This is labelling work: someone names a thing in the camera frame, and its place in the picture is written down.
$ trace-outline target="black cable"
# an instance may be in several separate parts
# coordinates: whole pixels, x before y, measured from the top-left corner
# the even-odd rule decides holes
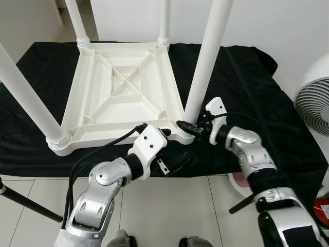
[[[229,116],[229,115],[242,115],[242,116],[245,116],[249,119],[251,119],[252,121],[254,121],[257,125],[259,125],[260,127],[262,127],[261,123],[255,119],[254,117],[252,116],[249,116],[248,114],[246,113],[242,113],[242,112],[227,112],[227,113],[223,113],[223,114],[219,114],[219,115],[215,115],[215,116],[209,116],[209,118],[218,118],[218,117],[225,117],[225,116]]]
[[[76,163],[75,165],[72,167],[72,170],[71,170],[71,173],[70,173],[70,177],[69,177],[69,180],[68,180],[68,190],[69,190],[69,193],[68,193],[68,196],[69,196],[69,214],[68,215],[71,215],[72,211],[73,211],[73,206],[74,206],[74,201],[73,201],[73,176],[74,176],[74,171],[75,169],[78,167],[78,165],[84,161],[86,158],[100,152],[101,150],[109,147],[109,146],[112,146],[112,145],[115,145],[116,143],[119,143],[121,142],[122,140],[126,139],[127,137],[131,136],[135,131],[137,130],[137,127],[133,128],[130,132],[128,132],[126,135],[123,135],[122,137],[114,140],[113,142],[110,142],[108,144],[106,144],[105,146],[83,156],[82,158],[80,158]]]
[[[95,164],[89,165],[89,166],[84,166],[82,167],[77,174],[74,176],[73,178],[73,184],[74,182],[77,180],[77,178],[79,177],[79,175],[87,170],[88,168],[93,168],[95,166]],[[67,221],[67,217],[68,217],[68,208],[69,208],[69,195],[68,195],[68,189],[67,189],[67,193],[66,193],[66,199],[65,199],[65,210],[64,210],[64,216],[63,216],[63,222],[62,222],[62,226],[61,229],[65,229],[65,225],[66,225],[66,221]]]
[[[89,167],[88,165],[86,166],[83,166],[79,171],[78,173],[75,175],[75,170],[76,168],[80,165],[80,163],[82,161],[84,161],[86,158],[100,152],[101,150],[109,147],[109,146],[112,146],[112,145],[115,145],[119,142],[121,142],[122,140],[126,139],[127,137],[131,136],[135,131],[139,130],[140,128],[145,128],[145,125],[140,125],[140,126],[136,126],[135,128],[133,128],[130,132],[128,132],[126,135],[123,135],[122,137],[106,144],[105,146],[103,147],[100,147],[99,149],[89,153],[89,154],[86,154],[85,156],[83,156],[82,158],[80,158],[72,167],[71,169],[71,172],[70,172],[70,176],[69,176],[69,180],[68,180],[68,191],[67,191],[67,195],[66,195],[66,200],[65,200],[65,211],[64,211],[64,217],[63,217],[63,223],[62,223],[62,229],[65,228],[65,224],[66,224],[66,221],[68,219],[68,217],[71,215],[72,211],[73,211],[73,207],[74,207],[74,200],[73,200],[73,184],[76,180],[76,178],[78,177],[78,175],[86,168],[86,167]]]

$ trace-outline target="metal bracket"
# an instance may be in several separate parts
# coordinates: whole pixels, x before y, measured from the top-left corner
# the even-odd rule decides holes
[[[211,115],[216,116],[219,114],[227,113],[225,106],[222,102],[220,97],[213,98],[207,105],[206,110],[211,113]],[[210,133],[209,142],[212,145],[217,145],[216,137],[217,133],[220,130],[222,125],[226,124],[226,116],[225,117],[218,117],[211,121],[212,123],[212,130]]]
[[[167,166],[164,164],[162,159],[158,159],[156,162],[158,163],[163,174],[166,176],[170,172],[169,169],[167,168]]]
[[[145,180],[151,174],[150,165],[157,153],[167,145],[166,137],[156,127],[149,125],[137,137],[134,145],[128,150],[128,154],[134,153],[143,166],[143,176],[139,179]]]

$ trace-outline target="white fan grille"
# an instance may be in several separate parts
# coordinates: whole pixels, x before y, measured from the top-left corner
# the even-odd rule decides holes
[[[329,136],[329,123],[321,112],[329,107],[329,79],[305,86],[295,99],[296,110],[305,124],[316,132]]]

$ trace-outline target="white pillar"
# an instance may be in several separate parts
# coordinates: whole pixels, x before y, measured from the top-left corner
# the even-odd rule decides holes
[[[233,0],[213,0],[183,120],[195,124],[222,43]]]
[[[46,136],[51,148],[61,148],[69,143],[70,135],[61,129],[1,43],[0,80]]]
[[[65,2],[76,32],[78,47],[90,47],[90,40],[84,29],[76,0],[65,0]]]
[[[160,1],[159,46],[168,46],[169,42],[169,0]]]

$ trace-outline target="pink object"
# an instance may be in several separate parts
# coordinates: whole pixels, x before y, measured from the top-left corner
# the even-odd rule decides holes
[[[236,182],[236,184],[239,187],[242,187],[242,188],[249,187],[248,181],[245,179],[242,172],[234,172],[232,174],[233,174],[234,181]]]

